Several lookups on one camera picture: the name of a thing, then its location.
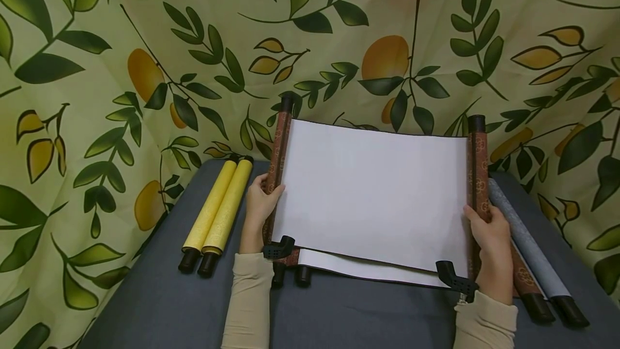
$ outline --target person's right hand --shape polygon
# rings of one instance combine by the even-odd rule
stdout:
[[[486,223],[470,206],[463,208],[471,232],[480,246],[482,266],[476,279],[480,292],[492,299],[512,304],[512,252],[510,224],[495,206],[490,207],[491,222]]]

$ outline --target cuff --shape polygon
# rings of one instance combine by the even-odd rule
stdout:
[[[265,259],[262,253],[235,254],[232,272],[237,278],[272,278],[273,263]]]

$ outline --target person's left hand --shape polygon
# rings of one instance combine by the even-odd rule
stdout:
[[[262,185],[266,179],[267,174],[258,175],[248,187],[248,194],[245,196],[245,223],[239,246],[240,254],[258,254],[262,250],[262,229],[265,220],[275,209],[285,189],[285,185],[280,185],[271,194],[265,194]]]

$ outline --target hand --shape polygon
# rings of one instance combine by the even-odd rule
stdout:
[[[491,222],[486,223],[471,207],[463,208],[471,232],[480,246],[482,266],[476,279],[480,292],[492,299],[512,304],[512,252],[510,224],[495,206],[490,207]]]
[[[280,185],[271,194],[265,194],[262,185],[266,179],[267,174],[258,175],[248,187],[248,194],[245,196],[245,223],[241,231],[239,246],[240,254],[258,254],[262,250],[262,230],[265,220],[275,209],[285,189],[285,185]]]

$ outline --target table surface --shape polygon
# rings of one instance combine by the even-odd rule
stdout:
[[[81,342],[86,349],[219,348],[228,308],[234,253],[245,199],[215,275],[202,279],[177,270],[181,246],[215,182],[223,161],[200,168],[142,256]],[[250,181],[268,169],[256,162]],[[532,199],[509,174],[493,175],[591,322],[571,330],[530,321],[519,308],[516,348],[618,348],[620,310],[590,269],[563,242]],[[293,271],[271,292],[271,347],[452,348],[457,293],[417,285],[381,283],[313,272],[298,288]]]

